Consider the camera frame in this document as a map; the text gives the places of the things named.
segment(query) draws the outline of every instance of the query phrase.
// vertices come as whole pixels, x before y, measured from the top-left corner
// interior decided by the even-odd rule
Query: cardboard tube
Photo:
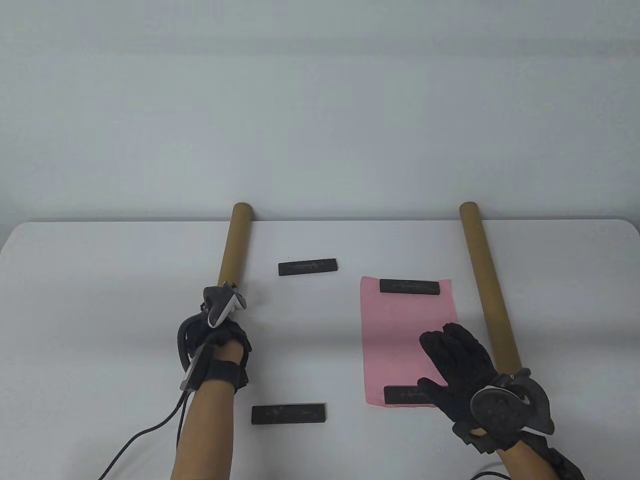
[[[496,369],[499,373],[513,375],[522,368],[522,363],[477,204],[460,205],[460,220],[465,229]]]
[[[227,244],[222,256],[218,287],[225,282],[232,287],[240,285],[244,272],[246,251],[249,247],[249,233],[251,232],[251,220],[253,209],[249,204],[235,204],[229,222]]]

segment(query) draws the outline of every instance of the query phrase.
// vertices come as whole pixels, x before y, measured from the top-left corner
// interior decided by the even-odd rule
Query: black cable
[[[178,435],[175,437],[175,449],[178,449],[178,444],[180,443],[180,434],[182,433],[182,422],[184,422],[184,414],[187,412],[187,400],[189,399],[189,395],[187,395],[182,402],[182,413],[180,414],[180,423],[178,423]]]
[[[480,477],[486,477],[488,475],[503,478],[504,480],[511,480],[511,477],[508,477],[507,475],[501,474],[499,472],[480,472],[478,473],[478,475],[473,476],[473,478],[470,478],[469,480],[478,480]]]
[[[139,436],[144,435],[145,433],[150,433],[153,432],[154,430],[158,430],[160,427],[164,426],[169,420],[171,420],[173,418],[173,416],[178,413],[178,410],[180,410],[180,407],[183,404],[186,404],[186,399],[187,399],[187,392],[183,392],[182,395],[180,395],[180,399],[178,400],[178,405],[175,406],[175,408],[173,409],[173,411],[169,414],[169,416],[167,418],[165,418],[162,422],[160,422],[158,425],[155,425],[151,428],[147,428],[146,430],[140,431],[138,433],[136,433],[134,436],[132,436],[129,441],[124,445],[124,447],[122,447],[120,449],[120,451],[118,452],[118,454],[113,458],[113,460],[111,460],[111,463],[109,464],[109,466],[107,467],[107,469],[104,471],[104,473],[102,475],[100,475],[100,478],[98,478],[98,480],[104,480],[104,478],[107,476],[107,474],[109,473],[109,470],[111,470],[113,468],[113,465],[115,465],[115,463],[118,461],[118,458],[120,458],[120,456],[124,453],[124,451],[129,448],[129,446],[133,443],[133,441],[138,438]]]

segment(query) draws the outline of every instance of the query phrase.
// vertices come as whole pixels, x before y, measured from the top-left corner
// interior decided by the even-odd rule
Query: pink paper
[[[421,377],[446,385],[420,346],[422,332],[458,322],[451,281],[440,280],[440,295],[380,293],[377,278],[360,281],[364,393],[367,403],[385,405],[387,385],[416,385]]]

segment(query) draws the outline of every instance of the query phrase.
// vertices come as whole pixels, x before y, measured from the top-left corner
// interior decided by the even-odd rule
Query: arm
[[[496,450],[512,480],[560,480],[554,469],[524,442]]]
[[[240,364],[244,347],[230,340],[214,358]],[[228,480],[234,446],[234,387],[209,380],[195,392],[184,422],[171,480]]]

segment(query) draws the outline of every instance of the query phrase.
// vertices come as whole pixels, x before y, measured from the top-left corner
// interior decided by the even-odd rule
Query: black foam strip
[[[384,389],[387,405],[431,405],[430,398],[415,385],[387,385]]]
[[[321,273],[338,270],[335,259],[304,260],[302,262],[285,262],[278,264],[278,275],[302,275],[304,273]]]
[[[326,422],[324,403],[257,405],[251,409],[251,425],[324,422]]]
[[[440,295],[440,284],[425,280],[389,280],[388,278],[380,278],[380,291],[384,293]]]

